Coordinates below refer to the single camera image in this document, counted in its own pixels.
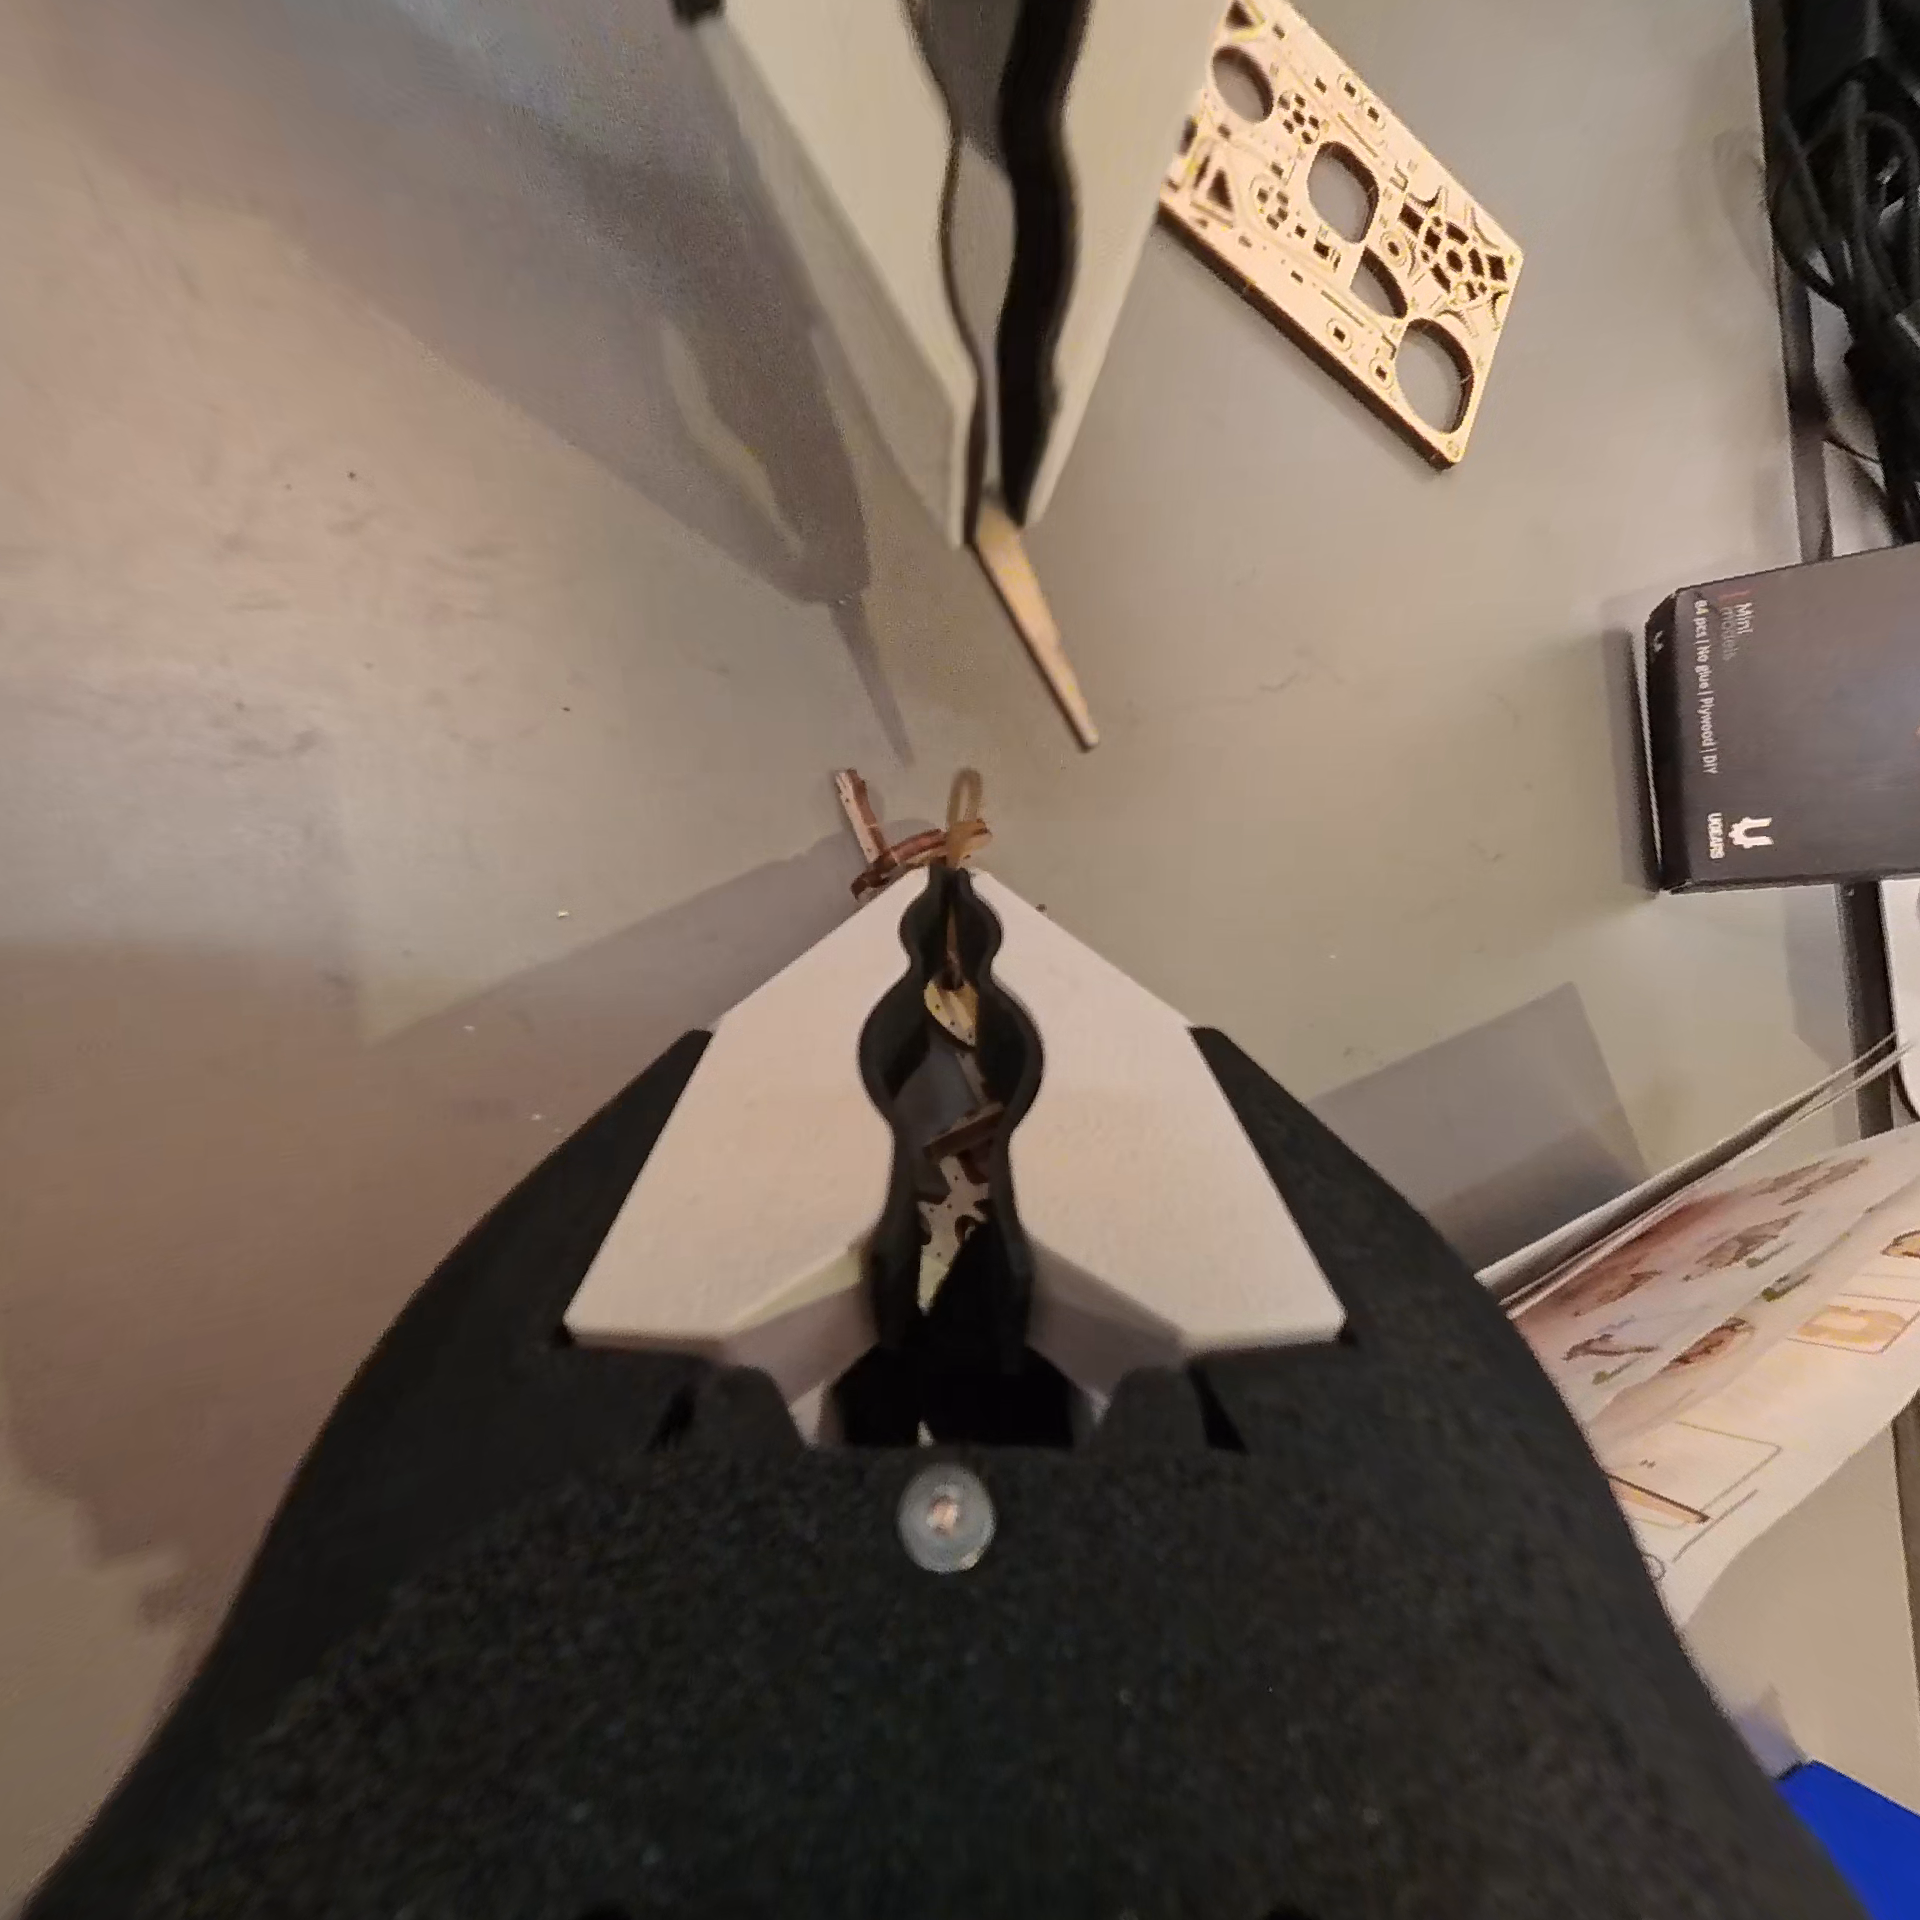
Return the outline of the illustrated instruction booklet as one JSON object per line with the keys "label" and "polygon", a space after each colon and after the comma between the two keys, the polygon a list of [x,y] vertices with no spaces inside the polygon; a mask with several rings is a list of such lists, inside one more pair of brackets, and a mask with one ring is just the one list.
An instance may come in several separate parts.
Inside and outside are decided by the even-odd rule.
{"label": "illustrated instruction booklet", "polygon": [[1717,1571],[1913,1402],[1920,1131],[1815,1140],[1913,1041],[1482,1265],[1684,1623]]}

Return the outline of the black cardboard box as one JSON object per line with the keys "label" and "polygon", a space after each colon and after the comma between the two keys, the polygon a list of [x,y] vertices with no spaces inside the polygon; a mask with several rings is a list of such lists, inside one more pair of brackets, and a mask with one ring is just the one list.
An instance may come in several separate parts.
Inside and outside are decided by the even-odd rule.
{"label": "black cardboard box", "polygon": [[1645,765],[1666,893],[1920,876],[1920,551],[1666,597]]}

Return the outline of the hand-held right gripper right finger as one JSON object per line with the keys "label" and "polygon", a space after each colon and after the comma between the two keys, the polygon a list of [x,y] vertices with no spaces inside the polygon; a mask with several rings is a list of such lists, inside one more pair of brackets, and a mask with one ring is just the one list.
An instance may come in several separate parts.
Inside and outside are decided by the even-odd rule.
{"label": "hand-held right gripper right finger", "polygon": [[933,1429],[1068,1440],[1132,1372],[1332,1343],[1346,1303],[1198,1028],[995,876],[939,876],[978,996],[986,1223],[933,1301]]}

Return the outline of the white device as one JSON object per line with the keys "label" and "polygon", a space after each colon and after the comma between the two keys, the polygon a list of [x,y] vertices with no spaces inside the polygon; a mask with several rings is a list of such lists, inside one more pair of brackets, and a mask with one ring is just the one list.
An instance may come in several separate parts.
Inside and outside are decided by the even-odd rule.
{"label": "white device", "polygon": [[1879,881],[1879,963],[1903,1113],[1920,1115],[1920,881]]}

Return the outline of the blue plastic bin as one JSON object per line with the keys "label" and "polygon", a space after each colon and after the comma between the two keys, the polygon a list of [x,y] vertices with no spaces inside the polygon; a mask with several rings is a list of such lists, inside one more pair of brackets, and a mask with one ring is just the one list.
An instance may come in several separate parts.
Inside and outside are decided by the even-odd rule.
{"label": "blue plastic bin", "polygon": [[1792,1766],[1778,1778],[1778,1798],[1828,1847],[1828,1864],[1874,1920],[1920,1912],[1920,1816],[1908,1803],[1828,1766]]}

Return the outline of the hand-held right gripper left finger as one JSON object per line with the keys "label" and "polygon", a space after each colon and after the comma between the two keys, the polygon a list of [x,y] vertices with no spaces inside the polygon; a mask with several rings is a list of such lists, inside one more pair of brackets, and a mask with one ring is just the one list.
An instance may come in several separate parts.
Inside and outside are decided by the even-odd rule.
{"label": "hand-held right gripper left finger", "polygon": [[832,1381],[877,1343],[861,1256],[898,1181],[858,1047],[918,893],[928,876],[898,881],[714,1028],[561,1310],[578,1343],[754,1363],[826,1438]]}

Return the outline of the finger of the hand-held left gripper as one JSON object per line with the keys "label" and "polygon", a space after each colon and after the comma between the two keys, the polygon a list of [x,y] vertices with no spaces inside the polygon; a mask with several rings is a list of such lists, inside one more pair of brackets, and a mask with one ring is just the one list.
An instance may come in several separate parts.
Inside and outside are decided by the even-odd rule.
{"label": "finger of the hand-held left gripper", "polygon": [[973,400],[978,498],[1034,530],[1068,463],[1222,0],[933,0],[918,61],[950,111],[939,285]]}
{"label": "finger of the hand-held left gripper", "polygon": [[907,3],[723,0],[720,84],[890,455],[966,551],[978,367],[950,285],[951,118]]}

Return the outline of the tapered wooden stick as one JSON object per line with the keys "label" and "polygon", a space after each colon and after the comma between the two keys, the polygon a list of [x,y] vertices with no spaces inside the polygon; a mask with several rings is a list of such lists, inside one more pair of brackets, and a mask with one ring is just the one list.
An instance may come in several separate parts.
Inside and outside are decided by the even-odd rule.
{"label": "tapered wooden stick", "polygon": [[1023,554],[1019,523],[1006,515],[1006,503],[995,491],[973,506],[973,560],[978,560],[986,587],[1001,597],[1023,660],[1040,669],[1060,721],[1068,724],[1068,744],[1100,752],[1100,721],[1090,721],[1090,701],[1081,701],[1076,669],[1067,650],[1067,625],[1040,587],[1040,568]]}

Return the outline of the small wooden model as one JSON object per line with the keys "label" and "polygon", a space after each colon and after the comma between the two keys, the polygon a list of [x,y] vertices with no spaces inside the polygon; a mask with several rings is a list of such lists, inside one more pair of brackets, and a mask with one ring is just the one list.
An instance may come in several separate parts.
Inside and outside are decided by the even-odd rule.
{"label": "small wooden model", "polygon": [[[861,849],[858,898],[898,898],[890,963],[877,1010],[858,1033],[858,1077],[890,1131],[890,1188],[861,1256],[861,1295],[883,1343],[907,1343],[918,1322],[918,1188],[939,1163],[973,1163],[986,1203],[966,1238],[986,1248],[986,1343],[1019,1351],[1040,1295],[1040,1256],[1013,1203],[1013,1131],[1040,1096],[1040,1028],[995,977],[1006,947],[1001,913],[973,862],[986,854],[986,785],[951,769],[950,825],[918,836],[890,836],[861,769],[832,778],[846,836]],[[928,1131],[907,1115],[899,1088],[933,1057],[963,1052],[973,1077],[973,1113]]]}

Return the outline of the laser-cut wooden parts sheet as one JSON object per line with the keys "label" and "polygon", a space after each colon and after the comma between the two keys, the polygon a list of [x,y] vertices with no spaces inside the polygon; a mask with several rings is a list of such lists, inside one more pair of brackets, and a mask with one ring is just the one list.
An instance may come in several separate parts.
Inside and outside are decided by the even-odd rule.
{"label": "laser-cut wooden parts sheet", "polygon": [[1222,10],[1161,221],[1435,472],[1472,455],[1521,240],[1300,3]]}

